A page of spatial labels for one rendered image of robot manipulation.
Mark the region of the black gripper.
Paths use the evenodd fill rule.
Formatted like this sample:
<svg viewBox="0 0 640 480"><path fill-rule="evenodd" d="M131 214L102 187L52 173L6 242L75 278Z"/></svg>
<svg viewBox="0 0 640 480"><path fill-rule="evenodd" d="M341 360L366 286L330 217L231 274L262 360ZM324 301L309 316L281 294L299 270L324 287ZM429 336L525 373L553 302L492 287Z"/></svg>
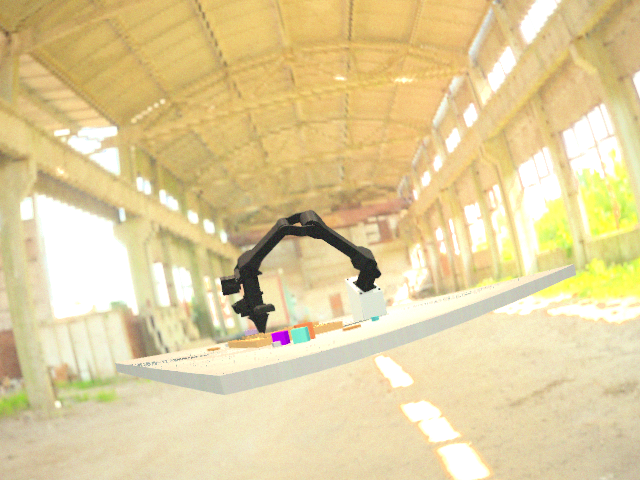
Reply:
<svg viewBox="0 0 640 480"><path fill-rule="evenodd" d="M245 295L243 295L243 298L246 296L246 294L250 296L254 304L254 308L250 309L250 307L248 307L247 309L245 309L243 312L241 312L241 317L249 316L247 318L253 321L258 332L265 334L266 326L268 323L267 319L269 315L269 313L267 312L275 311L275 306L273 304L263 304L263 291L261 291L260 289L247 291L244 292L244 294Z"/></svg>

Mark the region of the pale yellow square board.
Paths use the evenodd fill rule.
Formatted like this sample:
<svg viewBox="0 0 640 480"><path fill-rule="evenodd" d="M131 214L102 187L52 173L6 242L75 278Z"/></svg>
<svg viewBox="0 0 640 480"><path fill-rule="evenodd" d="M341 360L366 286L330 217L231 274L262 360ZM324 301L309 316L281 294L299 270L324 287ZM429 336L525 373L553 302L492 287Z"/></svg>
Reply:
<svg viewBox="0 0 640 480"><path fill-rule="evenodd" d="M315 334L323 334L323 333L327 333L327 332L331 332L331 331L343 328L342 322L343 321L319 324L319 321L316 321L316 322L312 322L312 325L313 325ZM292 339L291 330L294 330L294 327L281 329L275 332L280 332L284 330L288 330L290 341L292 341L293 339ZM242 339L236 340L236 341L229 341L227 342L227 344L231 349L232 348L259 348L266 345L270 346L272 345L272 342L273 342L271 334L275 332L268 333L268 334L256 333L256 334L245 336L245 337L242 336Z"/></svg>

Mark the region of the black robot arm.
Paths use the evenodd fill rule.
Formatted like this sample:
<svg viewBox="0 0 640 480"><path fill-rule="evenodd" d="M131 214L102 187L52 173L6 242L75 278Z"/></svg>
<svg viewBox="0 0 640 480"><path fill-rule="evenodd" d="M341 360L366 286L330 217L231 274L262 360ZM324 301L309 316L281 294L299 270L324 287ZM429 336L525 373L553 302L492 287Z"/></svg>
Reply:
<svg viewBox="0 0 640 480"><path fill-rule="evenodd" d="M294 225L296 223L301 223L301 226ZM372 251L363 246L356 246L329 228L313 210L307 210L279 218L253 249L244 252L238 258L234 275L220 277L223 296L240 293L240 284L243 285L244 292L260 289L258 275L263 275L259 271L261 263L267 254L287 235L309 236L324 240L347 255L353 267L360 271L358 279L353 282L355 286L358 286L363 292L377 287L374 281L375 278L380 277L381 273ZM250 296L248 294L246 296L231 306L235 313L240 314L248 307L254 308Z"/></svg>

